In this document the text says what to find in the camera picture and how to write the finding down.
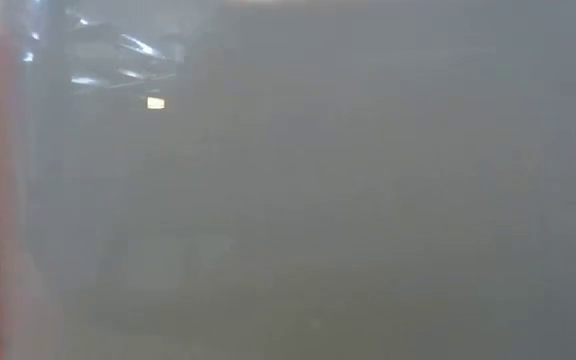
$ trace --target gray surface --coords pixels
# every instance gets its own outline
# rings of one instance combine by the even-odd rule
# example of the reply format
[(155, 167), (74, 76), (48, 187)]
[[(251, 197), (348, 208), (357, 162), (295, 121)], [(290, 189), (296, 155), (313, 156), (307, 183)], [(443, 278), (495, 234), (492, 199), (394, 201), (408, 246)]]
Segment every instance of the gray surface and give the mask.
[[(1, 359), (576, 359), (576, 1), (66, 3), (0, 0)], [(185, 57), (79, 88), (65, 10)]]

